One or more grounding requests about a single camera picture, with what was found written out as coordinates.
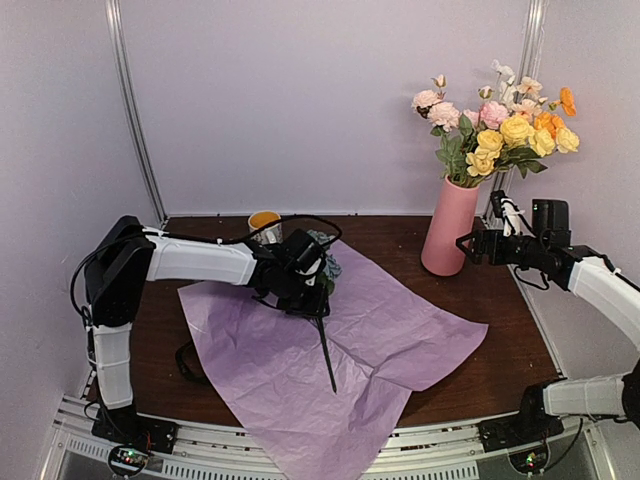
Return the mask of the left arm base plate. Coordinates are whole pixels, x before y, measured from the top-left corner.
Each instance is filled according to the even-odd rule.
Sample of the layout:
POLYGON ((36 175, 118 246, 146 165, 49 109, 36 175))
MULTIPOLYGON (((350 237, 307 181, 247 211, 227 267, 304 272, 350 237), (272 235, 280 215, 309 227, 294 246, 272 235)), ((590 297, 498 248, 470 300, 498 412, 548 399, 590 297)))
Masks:
POLYGON ((171 454, 178 425, 168 420, 141 416, 135 410, 100 409, 91 433, 95 437, 132 446, 146 453, 171 454))

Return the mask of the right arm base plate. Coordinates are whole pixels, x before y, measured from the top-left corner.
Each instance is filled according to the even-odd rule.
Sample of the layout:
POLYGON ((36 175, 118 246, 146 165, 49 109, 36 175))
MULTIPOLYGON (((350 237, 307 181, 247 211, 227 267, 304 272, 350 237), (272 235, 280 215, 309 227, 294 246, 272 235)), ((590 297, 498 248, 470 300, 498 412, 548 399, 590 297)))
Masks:
POLYGON ((481 421, 477 427, 485 452, 540 442, 564 432, 560 418, 545 413, 524 414, 519 412, 481 421))

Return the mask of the pink cylindrical vase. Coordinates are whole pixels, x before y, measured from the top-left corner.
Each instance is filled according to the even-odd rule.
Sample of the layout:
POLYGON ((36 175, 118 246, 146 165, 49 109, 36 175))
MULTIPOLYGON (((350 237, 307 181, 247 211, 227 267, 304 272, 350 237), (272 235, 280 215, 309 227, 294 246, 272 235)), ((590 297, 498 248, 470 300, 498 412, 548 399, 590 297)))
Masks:
POLYGON ((430 273, 449 277, 463 268, 465 254, 456 240, 472 230, 478 190, 457 186, 445 178, 421 252, 421 263, 430 273))

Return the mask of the pink and yellow roses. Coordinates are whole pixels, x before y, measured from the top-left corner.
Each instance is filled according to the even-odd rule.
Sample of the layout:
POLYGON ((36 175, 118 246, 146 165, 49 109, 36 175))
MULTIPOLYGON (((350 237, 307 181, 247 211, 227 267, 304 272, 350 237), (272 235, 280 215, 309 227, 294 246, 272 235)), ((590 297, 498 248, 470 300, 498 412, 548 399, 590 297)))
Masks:
POLYGON ((458 133, 448 147, 448 178, 456 186, 475 188, 496 170, 505 146, 500 126, 509 110, 492 100, 492 94, 490 87, 482 88, 480 106, 475 111, 465 109, 459 116, 458 133))

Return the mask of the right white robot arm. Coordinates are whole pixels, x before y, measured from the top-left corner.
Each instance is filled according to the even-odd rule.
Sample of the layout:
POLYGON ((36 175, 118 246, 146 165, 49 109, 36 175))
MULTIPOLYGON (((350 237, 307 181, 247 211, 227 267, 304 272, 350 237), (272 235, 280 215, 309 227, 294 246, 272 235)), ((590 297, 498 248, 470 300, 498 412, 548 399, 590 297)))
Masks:
MULTIPOLYGON (((456 240, 473 263, 534 269, 546 282, 585 301, 639 345, 639 287, 611 261, 585 245, 553 245, 529 235, 505 236, 500 230, 474 230, 456 240)), ((639 367, 588 379, 564 379, 533 386, 523 395, 512 430, 519 440, 535 440, 551 417, 584 415, 639 424, 639 367)))

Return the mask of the peach rose stem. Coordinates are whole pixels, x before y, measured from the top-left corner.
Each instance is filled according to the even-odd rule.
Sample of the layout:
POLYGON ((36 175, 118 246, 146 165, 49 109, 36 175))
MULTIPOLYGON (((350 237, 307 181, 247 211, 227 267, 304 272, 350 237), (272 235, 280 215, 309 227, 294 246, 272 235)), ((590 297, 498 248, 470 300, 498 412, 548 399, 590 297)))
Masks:
POLYGON ((439 139, 436 158, 444 167, 443 177, 456 186, 469 188, 467 154, 474 129, 471 120, 447 101, 444 74, 432 78, 434 90, 422 90, 412 100, 412 110, 431 125, 430 134, 439 139))

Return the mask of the mug with yellow interior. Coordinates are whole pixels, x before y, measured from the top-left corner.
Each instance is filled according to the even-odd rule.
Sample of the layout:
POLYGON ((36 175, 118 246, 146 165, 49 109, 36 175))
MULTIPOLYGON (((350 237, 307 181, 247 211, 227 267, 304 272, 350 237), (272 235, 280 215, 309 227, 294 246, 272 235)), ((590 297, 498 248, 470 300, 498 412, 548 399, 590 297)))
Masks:
POLYGON ((274 211, 259 211, 247 221, 251 239, 262 245, 283 241, 282 218, 274 211))

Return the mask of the left aluminium frame post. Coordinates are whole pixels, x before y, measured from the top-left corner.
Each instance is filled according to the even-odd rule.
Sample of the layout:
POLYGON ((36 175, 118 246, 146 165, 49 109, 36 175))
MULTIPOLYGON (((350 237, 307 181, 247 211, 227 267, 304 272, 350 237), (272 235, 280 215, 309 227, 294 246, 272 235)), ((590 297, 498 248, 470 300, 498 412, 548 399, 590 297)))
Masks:
POLYGON ((106 0, 106 21, 112 43, 115 68, 124 104, 125 117, 129 128, 133 148, 139 165, 142 180, 151 202, 155 221, 164 225, 168 215, 161 198, 159 184, 151 163, 149 150, 143 130, 129 65, 126 39, 122 22, 122 6, 118 0, 106 0))

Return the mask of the aluminium front rail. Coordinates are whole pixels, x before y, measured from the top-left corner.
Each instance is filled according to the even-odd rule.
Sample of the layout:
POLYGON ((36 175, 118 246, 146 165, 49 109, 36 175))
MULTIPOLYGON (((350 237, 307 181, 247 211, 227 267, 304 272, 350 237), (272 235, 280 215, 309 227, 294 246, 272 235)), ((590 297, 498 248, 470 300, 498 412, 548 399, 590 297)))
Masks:
POLYGON ((615 479, 598 423, 565 416, 537 435, 494 417, 336 435, 278 432, 142 415, 128 441, 98 405, 62 398, 39 479, 615 479))

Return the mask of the yellow rose bunch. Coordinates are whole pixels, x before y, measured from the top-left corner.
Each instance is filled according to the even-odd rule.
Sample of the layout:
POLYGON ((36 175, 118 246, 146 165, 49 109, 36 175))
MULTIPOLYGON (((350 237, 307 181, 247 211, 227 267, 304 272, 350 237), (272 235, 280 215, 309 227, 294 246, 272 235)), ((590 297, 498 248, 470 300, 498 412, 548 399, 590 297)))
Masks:
POLYGON ((580 137, 560 117, 551 116, 548 123, 523 115, 513 115, 498 130, 484 129, 475 135, 465 152, 466 168, 461 185, 475 188, 492 175, 516 170, 522 178, 548 169, 542 162, 554 154, 577 153, 580 137))

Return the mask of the fuzzy green orange flower stem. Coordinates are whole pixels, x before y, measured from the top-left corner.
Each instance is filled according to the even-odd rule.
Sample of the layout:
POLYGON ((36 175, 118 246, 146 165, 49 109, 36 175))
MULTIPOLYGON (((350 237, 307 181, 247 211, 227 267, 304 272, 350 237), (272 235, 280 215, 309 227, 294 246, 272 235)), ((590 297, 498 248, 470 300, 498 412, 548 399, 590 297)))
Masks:
MULTIPOLYGON (((516 115, 516 113, 514 113, 512 110, 509 110, 508 117, 511 117, 513 115, 516 115)), ((563 123, 569 128, 569 126, 566 123, 566 120, 568 118, 573 118, 577 115, 575 99, 571 89, 564 87, 560 90, 558 99, 553 100, 551 102, 547 100, 546 103, 542 106, 542 112, 538 116, 532 119, 529 119, 528 117, 525 117, 525 116, 524 117, 531 124, 534 123, 535 119, 538 119, 539 121, 542 121, 544 123, 548 123, 550 122, 552 115, 560 117, 563 120, 563 123)))

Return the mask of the blue hydrangea flower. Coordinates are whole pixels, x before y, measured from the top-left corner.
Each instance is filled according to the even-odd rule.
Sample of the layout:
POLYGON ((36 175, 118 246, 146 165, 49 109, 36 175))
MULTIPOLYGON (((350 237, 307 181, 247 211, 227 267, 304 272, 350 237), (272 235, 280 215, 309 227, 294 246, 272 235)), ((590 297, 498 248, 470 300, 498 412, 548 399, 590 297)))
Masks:
MULTIPOLYGON (((318 242, 325 252, 325 264, 321 268, 316 280, 325 286, 326 295, 330 296, 335 290, 335 282, 342 274, 342 267, 330 252, 330 247, 337 241, 335 235, 329 235, 325 232, 309 229, 307 233, 318 242)), ((329 307, 326 307, 326 313, 314 320, 315 326, 320 336, 320 343, 323 351, 323 357, 327 367, 331 389, 334 394, 337 393, 337 384, 333 372, 332 362, 329 353, 329 347, 325 332, 324 318, 329 315, 329 307)))

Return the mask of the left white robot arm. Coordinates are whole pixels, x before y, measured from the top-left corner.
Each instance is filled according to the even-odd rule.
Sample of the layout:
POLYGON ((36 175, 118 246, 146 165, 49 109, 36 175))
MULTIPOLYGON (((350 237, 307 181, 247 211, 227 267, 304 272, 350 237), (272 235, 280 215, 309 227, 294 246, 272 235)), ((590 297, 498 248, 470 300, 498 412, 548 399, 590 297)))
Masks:
POLYGON ((118 220, 83 265, 95 371, 106 429, 123 444, 137 442, 144 424, 130 409, 130 332, 144 286, 163 280, 211 281, 248 287, 274 309, 321 321, 330 312, 328 288, 319 277, 328 242, 295 229, 288 236, 258 231, 237 239, 205 240, 118 220))

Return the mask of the purple tissue paper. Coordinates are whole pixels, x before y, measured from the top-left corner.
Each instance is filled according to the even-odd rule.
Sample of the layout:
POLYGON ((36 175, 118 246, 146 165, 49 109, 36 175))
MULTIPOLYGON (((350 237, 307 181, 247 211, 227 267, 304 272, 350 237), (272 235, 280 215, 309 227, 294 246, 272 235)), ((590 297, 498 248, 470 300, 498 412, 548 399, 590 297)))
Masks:
POLYGON ((456 370, 487 326, 442 310, 343 242, 325 332, 263 306, 240 287, 202 282, 179 292, 203 370, 249 433, 329 436, 394 430, 415 391, 456 370))

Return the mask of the black printed ribbon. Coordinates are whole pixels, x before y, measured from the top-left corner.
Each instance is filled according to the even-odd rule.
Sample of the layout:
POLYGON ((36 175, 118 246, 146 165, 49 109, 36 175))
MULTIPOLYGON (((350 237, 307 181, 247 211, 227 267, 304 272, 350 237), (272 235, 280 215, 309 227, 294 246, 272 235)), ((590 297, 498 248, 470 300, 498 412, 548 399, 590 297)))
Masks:
POLYGON ((187 364, 185 356, 190 350, 195 350, 195 344, 192 340, 180 346, 175 352, 174 359, 179 373, 188 382, 211 387, 212 384, 206 375, 196 375, 187 364))

